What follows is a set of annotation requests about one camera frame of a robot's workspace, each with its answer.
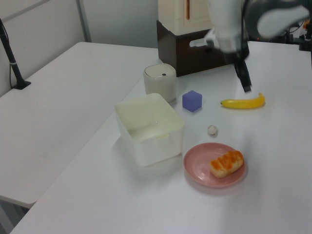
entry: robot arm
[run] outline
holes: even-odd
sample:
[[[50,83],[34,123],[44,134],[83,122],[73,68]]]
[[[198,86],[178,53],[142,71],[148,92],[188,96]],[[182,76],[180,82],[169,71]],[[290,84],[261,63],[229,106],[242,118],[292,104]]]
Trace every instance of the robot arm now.
[[[244,91],[248,92],[251,81],[245,63],[249,55],[246,29],[255,38],[278,36],[294,22],[310,16],[312,0],[208,0],[208,10],[214,30],[205,40],[217,45],[225,60],[234,64]]]

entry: bread roll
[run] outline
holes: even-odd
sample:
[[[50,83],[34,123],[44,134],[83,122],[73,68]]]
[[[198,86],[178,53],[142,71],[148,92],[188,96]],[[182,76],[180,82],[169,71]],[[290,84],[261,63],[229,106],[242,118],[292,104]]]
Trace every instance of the bread roll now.
[[[238,170],[244,164],[244,158],[240,151],[228,151],[221,157],[211,160],[210,171],[218,178],[223,178]]]

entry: white wall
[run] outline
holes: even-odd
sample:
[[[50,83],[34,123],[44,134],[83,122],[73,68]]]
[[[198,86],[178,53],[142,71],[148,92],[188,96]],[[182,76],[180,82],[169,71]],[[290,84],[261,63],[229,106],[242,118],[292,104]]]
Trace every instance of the white wall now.
[[[4,6],[12,9],[8,3]],[[24,79],[77,42],[85,41],[76,0],[49,0],[12,19],[7,15],[2,19],[6,18],[9,20],[4,22],[4,26]],[[9,90],[9,61],[0,43],[0,97]]]
[[[157,48],[157,0],[80,0],[92,42]]]

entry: toy banana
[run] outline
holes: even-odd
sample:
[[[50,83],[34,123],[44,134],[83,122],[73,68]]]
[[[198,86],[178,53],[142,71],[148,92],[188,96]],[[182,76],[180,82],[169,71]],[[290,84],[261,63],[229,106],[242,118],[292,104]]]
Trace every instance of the toy banana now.
[[[221,105],[226,108],[234,109],[251,109],[263,106],[265,104],[265,98],[262,93],[254,99],[227,99],[221,101]]]

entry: blue block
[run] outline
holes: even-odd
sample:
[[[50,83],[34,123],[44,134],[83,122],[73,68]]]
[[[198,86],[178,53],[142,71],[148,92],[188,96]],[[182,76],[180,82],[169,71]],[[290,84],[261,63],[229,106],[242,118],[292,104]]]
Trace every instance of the blue block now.
[[[201,108],[203,95],[199,94],[193,90],[189,91],[182,96],[182,106],[183,108],[194,112]]]

